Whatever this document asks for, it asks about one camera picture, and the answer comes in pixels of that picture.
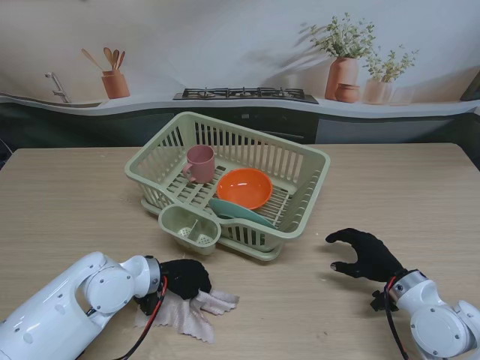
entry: black glove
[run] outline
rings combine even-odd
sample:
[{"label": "black glove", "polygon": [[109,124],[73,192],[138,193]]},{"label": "black glove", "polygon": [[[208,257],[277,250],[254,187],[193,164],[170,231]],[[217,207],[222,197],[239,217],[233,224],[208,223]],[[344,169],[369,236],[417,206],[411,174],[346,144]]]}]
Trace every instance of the black glove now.
[{"label": "black glove", "polygon": [[181,296],[182,299],[193,299],[198,290],[210,293],[209,273],[201,262],[190,259],[162,262],[160,271],[168,280],[168,290]]},{"label": "black glove", "polygon": [[333,262],[330,267],[336,272],[353,278],[367,278],[386,283],[389,279],[406,271],[381,240],[367,232],[356,229],[343,229],[330,234],[325,239],[333,244],[337,240],[352,245],[357,253],[357,262]]}]

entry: faucet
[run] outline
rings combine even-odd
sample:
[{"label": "faucet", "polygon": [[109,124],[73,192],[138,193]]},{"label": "faucet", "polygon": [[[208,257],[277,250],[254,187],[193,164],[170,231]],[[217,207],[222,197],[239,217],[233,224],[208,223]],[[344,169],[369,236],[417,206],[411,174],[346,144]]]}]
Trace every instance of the faucet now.
[{"label": "faucet", "polygon": [[53,82],[58,88],[58,90],[52,90],[53,94],[58,95],[64,103],[71,103],[70,98],[68,97],[67,93],[63,89],[63,86],[60,83],[59,78],[55,75],[55,73],[46,73],[45,77],[52,78]]}]

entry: beige vase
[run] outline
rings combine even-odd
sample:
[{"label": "beige vase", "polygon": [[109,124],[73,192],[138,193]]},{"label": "beige vase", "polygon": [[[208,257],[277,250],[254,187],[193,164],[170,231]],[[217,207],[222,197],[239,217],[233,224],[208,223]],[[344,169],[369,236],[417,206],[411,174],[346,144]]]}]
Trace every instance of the beige vase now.
[{"label": "beige vase", "polygon": [[337,100],[335,92],[339,83],[355,85],[359,75],[359,62],[356,58],[336,58],[330,65],[325,99]]},{"label": "beige vase", "polygon": [[370,79],[367,81],[363,102],[370,105],[385,105],[392,94],[392,83]]}]

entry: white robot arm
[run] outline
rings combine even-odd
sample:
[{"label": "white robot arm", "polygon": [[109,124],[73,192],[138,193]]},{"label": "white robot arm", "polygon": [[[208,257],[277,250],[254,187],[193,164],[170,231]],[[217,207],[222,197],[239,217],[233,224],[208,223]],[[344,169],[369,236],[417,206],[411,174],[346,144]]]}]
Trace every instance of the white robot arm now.
[{"label": "white robot arm", "polygon": [[447,359],[476,349],[468,358],[480,359],[480,311],[465,301],[447,305],[437,285],[420,271],[409,271],[393,283],[389,295],[409,312],[410,328],[424,359]]},{"label": "white robot arm", "polygon": [[[134,296],[155,293],[158,261],[134,256],[117,263],[90,253],[33,295],[0,324],[0,360],[74,360]],[[91,305],[77,301],[83,291]]]}]

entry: kitchen counter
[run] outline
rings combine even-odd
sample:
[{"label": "kitchen counter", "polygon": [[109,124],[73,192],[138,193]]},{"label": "kitchen counter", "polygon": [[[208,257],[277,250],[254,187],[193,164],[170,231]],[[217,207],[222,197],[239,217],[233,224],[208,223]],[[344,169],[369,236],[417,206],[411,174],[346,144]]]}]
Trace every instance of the kitchen counter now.
[{"label": "kitchen counter", "polygon": [[172,100],[174,94],[132,95],[115,100],[105,100],[88,104],[78,103],[79,107],[53,106],[34,100],[25,100],[9,96],[0,96],[0,103],[15,103],[30,107],[52,110],[82,116],[102,116],[118,113],[129,113],[137,110],[157,108],[191,108],[191,107],[277,107],[290,110],[301,110],[332,116],[343,116],[359,119],[385,119],[423,116],[449,116],[461,113],[478,113],[480,100],[457,101],[449,103],[412,103],[406,106],[376,106],[365,103],[341,103],[317,98],[318,104],[302,103],[291,100],[270,99],[235,99],[235,100]]},{"label": "kitchen counter", "polygon": [[[0,319],[92,251],[117,261],[184,257],[203,263],[215,289],[240,296],[238,308],[208,316],[212,345],[152,328],[132,360],[400,359],[385,313],[369,306],[383,284],[330,269],[356,260],[350,246],[324,240],[345,227],[377,235],[403,266],[434,279],[449,304],[480,307],[480,173],[458,146],[315,147],[331,157],[322,191],[303,235],[269,264],[222,246],[199,256],[161,231],[124,173],[138,148],[16,151],[0,171]],[[129,350],[142,332],[136,311],[131,301],[80,359]],[[419,359],[407,313],[394,321],[410,358]]]}]

